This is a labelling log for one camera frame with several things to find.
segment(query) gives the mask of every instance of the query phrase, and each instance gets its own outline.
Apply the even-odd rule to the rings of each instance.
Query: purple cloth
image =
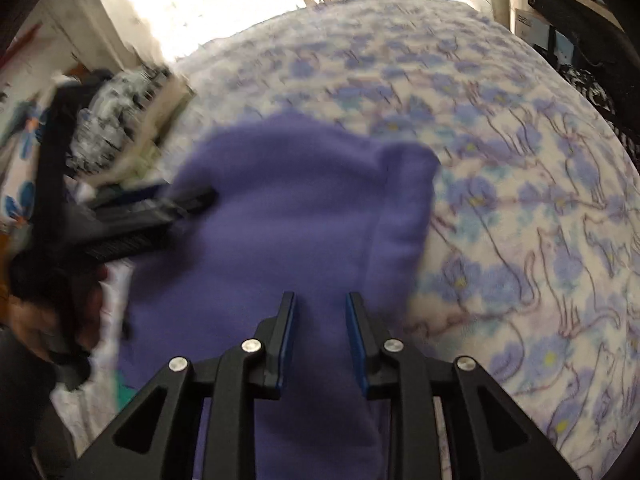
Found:
[[[276,314],[285,290],[300,319],[278,402],[257,401],[260,480],[375,480],[385,468],[384,406],[351,365],[348,292],[398,326],[414,285],[438,159],[286,112],[210,137],[174,189],[211,184],[219,205],[179,247],[141,262],[130,287],[133,340],[120,369],[140,388],[176,355],[222,354]]]

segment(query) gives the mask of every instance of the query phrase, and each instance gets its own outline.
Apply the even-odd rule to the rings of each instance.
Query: metal rivet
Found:
[[[169,370],[172,372],[181,372],[188,364],[189,362],[184,357],[174,357],[169,361]]]
[[[242,343],[242,350],[252,354],[262,348],[262,343],[257,339],[247,339]]]
[[[465,372],[470,372],[474,368],[476,368],[476,361],[474,361],[471,357],[461,357],[457,360],[456,364],[458,368],[464,370]]]
[[[387,339],[385,341],[385,350],[388,352],[399,352],[404,348],[404,343],[399,339]]]

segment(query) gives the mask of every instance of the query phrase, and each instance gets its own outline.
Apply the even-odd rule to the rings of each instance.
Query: black sleeve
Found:
[[[56,385],[53,366],[0,332],[0,478],[36,480],[31,459],[36,428]]]

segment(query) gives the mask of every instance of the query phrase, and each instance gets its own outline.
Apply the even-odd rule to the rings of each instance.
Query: bed sheet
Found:
[[[474,356],[581,478],[603,476],[640,420],[640,177],[532,48],[458,2],[341,0],[177,69],[196,97],[150,178],[170,180],[216,127],[286,107],[434,150],[407,337],[444,360]]]

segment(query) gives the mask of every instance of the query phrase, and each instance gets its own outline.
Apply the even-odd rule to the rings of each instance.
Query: person's hand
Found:
[[[98,280],[102,282],[107,276],[106,267],[99,267]],[[76,340],[87,351],[91,351],[100,342],[100,310],[103,296],[102,286],[98,284],[89,293],[82,313],[81,330],[76,334]],[[57,324],[58,316],[53,309],[21,301],[15,296],[9,298],[9,327],[18,341],[40,359],[50,361],[42,334],[52,332]]]

